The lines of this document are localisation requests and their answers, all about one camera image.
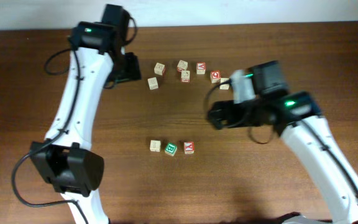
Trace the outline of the red letter Y block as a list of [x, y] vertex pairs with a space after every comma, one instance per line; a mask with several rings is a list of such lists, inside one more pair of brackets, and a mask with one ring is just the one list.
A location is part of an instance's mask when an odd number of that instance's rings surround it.
[[194, 142], [184, 142], [183, 145], [185, 154], [193, 154], [195, 152]]

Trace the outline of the green letter B block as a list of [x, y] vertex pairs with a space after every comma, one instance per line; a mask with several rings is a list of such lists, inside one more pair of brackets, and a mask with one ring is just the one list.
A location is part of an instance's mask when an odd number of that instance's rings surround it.
[[175, 153], [176, 153], [176, 151], [177, 151], [177, 149], [178, 149], [178, 147], [177, 147], [175, 144], [169, 142], [169, 143], [166, 145], [164, 152], [165, 152], [166, 154], [168, 154], [169, 156], [174, 156]]

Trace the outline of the plain wooden block letter I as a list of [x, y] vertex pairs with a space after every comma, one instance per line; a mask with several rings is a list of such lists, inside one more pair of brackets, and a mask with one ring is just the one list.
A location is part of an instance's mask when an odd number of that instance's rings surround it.
[[161, 149], [161, 141], [151, 140], [150, 141], [150, 150], [152, 152], [160, 152]]

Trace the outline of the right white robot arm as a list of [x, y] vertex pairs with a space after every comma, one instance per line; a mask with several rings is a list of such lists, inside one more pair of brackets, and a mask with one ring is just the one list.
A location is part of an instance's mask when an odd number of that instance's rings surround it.
[[290, 92], [278, 61], [236, 70], [217, 86], [231, 87], [234, 98], [209, 107], [207, 119], [216, 129], [271, 126], [303, 164], [332, 223], [358, 223], [358, 175], [312, 96]]

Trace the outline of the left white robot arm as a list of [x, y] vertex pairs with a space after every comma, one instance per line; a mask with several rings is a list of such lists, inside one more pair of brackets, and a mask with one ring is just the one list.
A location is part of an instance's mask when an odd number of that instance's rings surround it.
[[43, 142], [33, 142], [29, 157], [42, 179], [63, 197], [76, 223], [109, 223], [99, 196], [104, 159], [93, 153], [93, 123], [104, 89], [141, 78], [139, 61], [125, 47], [133, 18], [108, 4], [99, 22], [73, 28], [70, 66], [55, 119]]

